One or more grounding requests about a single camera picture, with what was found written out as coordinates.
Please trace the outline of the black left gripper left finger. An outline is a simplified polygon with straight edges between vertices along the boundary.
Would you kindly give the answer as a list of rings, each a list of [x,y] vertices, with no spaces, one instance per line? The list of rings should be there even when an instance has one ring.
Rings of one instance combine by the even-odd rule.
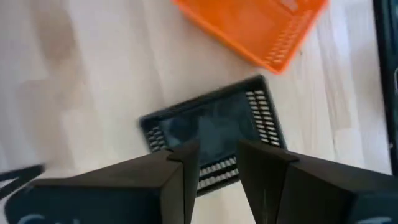
[[[66,178],[36,179],[7,200],[8,224],[190,224],[199,143]]]

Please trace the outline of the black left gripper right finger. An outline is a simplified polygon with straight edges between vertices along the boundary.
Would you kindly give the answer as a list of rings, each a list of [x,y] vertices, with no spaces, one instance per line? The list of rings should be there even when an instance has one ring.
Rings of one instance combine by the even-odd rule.
[[[267,144],[237,146],[256,224],[398,224],[398,178]]]

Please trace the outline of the black plastic basket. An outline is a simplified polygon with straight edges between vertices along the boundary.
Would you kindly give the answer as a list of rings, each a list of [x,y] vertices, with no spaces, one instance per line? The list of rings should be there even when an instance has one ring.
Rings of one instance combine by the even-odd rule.
[[[198,196],[239,181],[239,140],[287,147],[262,75],[142,116],[139,126],[150,152],[199,142]]]

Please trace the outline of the orange plastic basket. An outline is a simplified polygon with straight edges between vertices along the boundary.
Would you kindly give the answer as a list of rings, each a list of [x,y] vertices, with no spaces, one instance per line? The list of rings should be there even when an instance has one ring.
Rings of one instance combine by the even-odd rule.
[[[282,73],[329,0],[172,0],[199,28],[257,66]]]

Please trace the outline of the black aluminium frame beam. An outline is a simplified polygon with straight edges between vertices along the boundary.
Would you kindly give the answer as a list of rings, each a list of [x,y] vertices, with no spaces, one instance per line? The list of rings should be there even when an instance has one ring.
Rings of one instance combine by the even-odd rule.
[[[389,157],[398,176],[398,0],[373,0]]]

